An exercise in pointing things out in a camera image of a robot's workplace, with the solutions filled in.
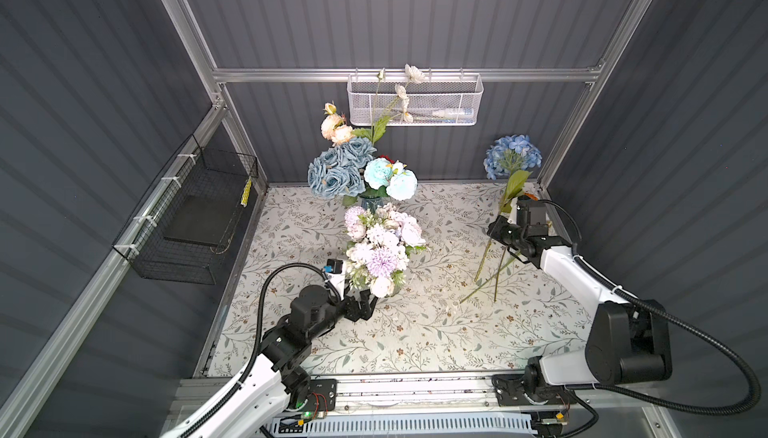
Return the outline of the pink peach flower bunch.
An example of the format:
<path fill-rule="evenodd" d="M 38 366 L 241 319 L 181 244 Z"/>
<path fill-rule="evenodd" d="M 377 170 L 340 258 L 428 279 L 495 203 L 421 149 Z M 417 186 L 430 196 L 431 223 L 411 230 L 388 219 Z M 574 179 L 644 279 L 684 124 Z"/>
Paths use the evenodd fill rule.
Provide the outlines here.
<path fill-rule="evenodd" d="M 345 278 L 353 289 L 368 290 L 376 298 L 394 296 L 405 285 L 412 253 L 412 247 L 394 242 L 374 244 L 364 239 L 352 243 L 346 250 Z"/>

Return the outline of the blue hydrangea flower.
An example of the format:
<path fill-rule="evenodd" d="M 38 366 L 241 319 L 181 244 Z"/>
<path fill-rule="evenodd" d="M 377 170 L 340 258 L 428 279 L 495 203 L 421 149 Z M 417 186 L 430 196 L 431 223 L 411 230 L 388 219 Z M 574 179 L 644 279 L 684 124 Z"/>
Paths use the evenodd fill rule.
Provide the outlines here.
<path fill-rule="evenodd" d="M 542 154 L 528 135 L 512 135 L 497 139 L 486 151 L 483 161 L 487 178 L 505 179 L 506 186 L 497 213 L 511 213 L 512 201 L 523 194 L 524 185 L 531 172 L 541 166 Z"/>

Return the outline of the blue purple glass vase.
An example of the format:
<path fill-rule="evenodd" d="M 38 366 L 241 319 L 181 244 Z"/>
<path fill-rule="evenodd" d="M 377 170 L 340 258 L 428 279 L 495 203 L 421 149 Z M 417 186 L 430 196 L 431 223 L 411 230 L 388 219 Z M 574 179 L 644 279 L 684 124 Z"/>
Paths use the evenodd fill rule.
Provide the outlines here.
<path fill-rule="evenodd" d="M 375 213 L 379 208 L 385 206 L 389 199 L 386 197 L 362 197 L 360 199 L 360 206 L 371 213 Z"/>

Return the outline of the pale blue peony stem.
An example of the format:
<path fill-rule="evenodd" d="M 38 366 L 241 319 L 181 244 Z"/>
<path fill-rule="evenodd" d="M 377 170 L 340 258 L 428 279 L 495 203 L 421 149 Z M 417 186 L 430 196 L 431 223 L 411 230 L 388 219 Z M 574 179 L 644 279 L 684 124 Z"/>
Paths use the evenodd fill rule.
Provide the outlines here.
<path fill-rule="evenodd" d="M 413 171 L 400 161 L 391 162 L 386 158 L 377 158 L 364 169 L 365 191 L 363 198 L 391 198 L 405 201 L 415 196 L 418 179 Z"/>

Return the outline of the dusty blue rose bunch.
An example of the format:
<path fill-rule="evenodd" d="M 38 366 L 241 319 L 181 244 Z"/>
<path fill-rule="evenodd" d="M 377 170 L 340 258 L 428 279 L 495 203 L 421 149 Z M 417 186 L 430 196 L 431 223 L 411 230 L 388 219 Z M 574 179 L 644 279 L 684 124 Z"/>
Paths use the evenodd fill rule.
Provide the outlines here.
<path fill-rule="evenodd" d="M 307 182 L 310 191 L 322 199 L 361 195 L 366 190 L 363 171 L 375 153 L 373 143 L 360 137 L 329 148 L 309 164 Z"/>

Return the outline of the white poppy flower stem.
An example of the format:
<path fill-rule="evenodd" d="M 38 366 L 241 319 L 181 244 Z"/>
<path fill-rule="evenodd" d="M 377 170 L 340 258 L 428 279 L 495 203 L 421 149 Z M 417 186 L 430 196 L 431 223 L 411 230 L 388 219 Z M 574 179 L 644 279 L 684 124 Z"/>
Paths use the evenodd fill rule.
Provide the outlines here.
<path fill-rule="evenodd" d="M 353 132 L 355 137 L 368 139 L 372 144 L 379 141 L 386 133 L 387 126 L 397 116 L 405 123 L 413 123 L 414 117 L 408 111 L 410 97 L 407 89 L 410 85 L 421 84 L 426 75 L 416 66 L 406 64 L 404 67 L 405 84 L 397 84 L 394 88 L 395 97 L 383 109 L 381 116 L 371 123 L 369 128 L 359 128 Z"/>

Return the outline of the white peony flower stem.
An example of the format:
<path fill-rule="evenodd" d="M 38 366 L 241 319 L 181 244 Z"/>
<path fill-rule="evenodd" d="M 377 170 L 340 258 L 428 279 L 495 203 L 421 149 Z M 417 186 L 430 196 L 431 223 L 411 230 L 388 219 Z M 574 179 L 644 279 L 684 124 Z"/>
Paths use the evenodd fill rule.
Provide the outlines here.
<path fill-rule="evenodd" d="M 324 105 L 325 118 L 321 124 L 321 135 L 334 146 L 348 143 L 354 137 L 354 129 L 346 123 L 343 115 L 339 115 L 333 103 Z"/>

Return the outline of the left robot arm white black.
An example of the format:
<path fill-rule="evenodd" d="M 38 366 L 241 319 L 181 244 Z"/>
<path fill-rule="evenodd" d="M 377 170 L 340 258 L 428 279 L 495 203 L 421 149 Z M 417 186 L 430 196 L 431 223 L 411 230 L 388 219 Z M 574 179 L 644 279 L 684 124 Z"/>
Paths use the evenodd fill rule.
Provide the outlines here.
<path fill-rule="evenodd" d="M 301 367 L 312 341 L 344 318 L 368 320 L 379 299 L 363 290 L 337 296 L 334 286 L 311 285 L 290 304 L 290 312 L 264 332 L 246 365 L 167 437 L 251 437 L 286 409 L 299 408 L 310 378 Z"/>

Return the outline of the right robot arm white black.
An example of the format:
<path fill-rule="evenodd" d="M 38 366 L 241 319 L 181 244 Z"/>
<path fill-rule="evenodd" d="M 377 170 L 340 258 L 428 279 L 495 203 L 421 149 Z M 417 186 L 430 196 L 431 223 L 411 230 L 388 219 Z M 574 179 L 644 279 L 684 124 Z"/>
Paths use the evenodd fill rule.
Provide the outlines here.
<path fill-rule="evenodd" d="M 619 286 L 600 277 L 576 254 L 577 246 L 550 235 L 547 202 L 524 197 L 511 222 L 499 215 L 487 235 L 524 264 L 562 285 L 592 316 L 585 348 L 531 358 L 520 388 L 541 404 L 556 387 L 620 385 L 664 381 L 673 371 L 668 324 L 617 295 Z"/>

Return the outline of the peach carnation flower stem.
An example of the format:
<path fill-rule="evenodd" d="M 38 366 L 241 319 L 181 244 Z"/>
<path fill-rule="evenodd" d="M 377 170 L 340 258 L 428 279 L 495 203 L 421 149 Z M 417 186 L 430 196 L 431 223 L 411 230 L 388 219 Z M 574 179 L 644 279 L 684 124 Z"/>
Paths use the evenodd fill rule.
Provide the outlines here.
<path fill-rule="evenodd" d="M 507 258 L 504 263 L 504 269 L 509 267 L 514 261 L 516 261 L 519 258 L 519 255 L 517 253 L 514 253 L 511 255 L 510 258 Z M 489 283 L 494 282 L 494 274 L 495 272 L 485 281 L 481 282 L 472 292 L 470 292 L 467 296 L 459 300 L 459 304 L 463 304 L 470 300 L 472 297 L 474 297 L 478 292 L 480 292 L 483 288 L 485 288 Z"/>

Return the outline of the floral patterned table mat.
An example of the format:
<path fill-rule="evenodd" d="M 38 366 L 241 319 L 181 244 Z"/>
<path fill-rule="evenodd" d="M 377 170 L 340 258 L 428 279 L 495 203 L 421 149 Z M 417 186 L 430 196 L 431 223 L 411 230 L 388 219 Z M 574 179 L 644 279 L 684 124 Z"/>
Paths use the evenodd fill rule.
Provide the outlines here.
<path fill-rule="evenodd" d="M 313 374 L 474 371 L 522 368 L 533 356 L 585 345 L 590 314 L 559 283 L 514 261 L 463 304 L 495 271 L 502 250 L 486 226 L 497 212 L 499 183 L 423 184 L 401 204 L 422 227 L 427 247 L 408 267 L 404 288 L 381 301 L 368 321 L 342 321 L 314 341 Z M 258 327 L 270 328 L 301 288 L 309 265 L 344 255 L 348 237 L 339 200 L 305 187 L 272 189 L 207 365 L 229 376 L 249 359 Z"/>

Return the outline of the yellow tag on basket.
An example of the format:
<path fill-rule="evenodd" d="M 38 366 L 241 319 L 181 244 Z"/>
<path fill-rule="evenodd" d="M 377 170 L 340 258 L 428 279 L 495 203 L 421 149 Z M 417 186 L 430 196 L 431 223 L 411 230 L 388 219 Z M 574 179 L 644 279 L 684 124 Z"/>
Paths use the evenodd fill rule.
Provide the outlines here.
<path fill-rule="evenodd" d="M 239 205 L 243 208 L 246 208 L 248 206 L 248 201 L 249 201 L 252 186 L 253 186 L 252 178 L 249 177 L 245 182 L 245 185 L 240 197 L 240 201 L 239 201 Z"/>

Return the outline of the marker pen in basket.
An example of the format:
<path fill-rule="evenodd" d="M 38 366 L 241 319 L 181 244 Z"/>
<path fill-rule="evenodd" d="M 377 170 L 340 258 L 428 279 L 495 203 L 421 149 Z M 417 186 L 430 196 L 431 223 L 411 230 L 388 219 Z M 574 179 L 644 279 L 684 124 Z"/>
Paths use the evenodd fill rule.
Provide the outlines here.
<path fill-rule="evenodd" d="M 424 123 L 472 126 L 476 122 L 476 110 L 473 108 L 448 108 L 424 111 L 413 115 L 414 121 Z"/>

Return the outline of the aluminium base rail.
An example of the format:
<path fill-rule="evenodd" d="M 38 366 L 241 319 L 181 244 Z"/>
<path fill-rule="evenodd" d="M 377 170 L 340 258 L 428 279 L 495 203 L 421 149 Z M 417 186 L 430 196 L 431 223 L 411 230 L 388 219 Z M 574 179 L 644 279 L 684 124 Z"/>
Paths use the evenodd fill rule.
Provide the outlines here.
<path fill-rule="evenodd" d="M 312 393 L 322 395 L 318 413 L 327 410 L 329 416 L 354 415 L 364 412 L 405 414 L 430 411 L 458 413 L 475 412 L 480 408 L 498 411 L 502 408 L 533 407 L 524 396 L 524 370 L 459 371 L 402 374 L 349 374 L 310 376 L 309 405 L 302 411 L 314 411 Z M 199 378 L 181 380 L 176 397 L 162 432 L 184 424 L 215 392 L 222 391 L 230 378 Z M 586 393 L 582 399 L 591 400 L 593 408 L 640 408 L 649 427 L 657 430 L 654 437 L 682 437 L 668 410 L 660 405 L 632 401 L 627 397 L 592 398 L 597 391 Z"/>

